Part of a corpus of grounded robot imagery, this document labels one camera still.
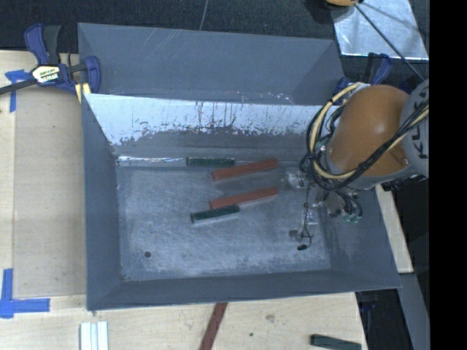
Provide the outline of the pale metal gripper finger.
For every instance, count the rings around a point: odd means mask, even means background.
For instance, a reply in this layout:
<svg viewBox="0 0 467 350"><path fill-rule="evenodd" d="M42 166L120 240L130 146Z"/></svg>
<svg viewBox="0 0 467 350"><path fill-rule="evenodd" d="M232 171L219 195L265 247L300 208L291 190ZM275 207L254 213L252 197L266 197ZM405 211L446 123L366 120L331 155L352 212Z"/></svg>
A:
<svg viewBox="0 0 467 350"><path fill-rule="evenodd" d="M310 178L302 171L287 171L286 180L292 189L305 189L310 183Z"/></svg>
<svg viewBox="0 0 467 350"><path fill-rule="evenodd" d="M298 229L291 230L289 236L293 240L311 239L314 235L314 229L317 225L317 220L314 212L311 209L305 209L301 224Z"/></svg>

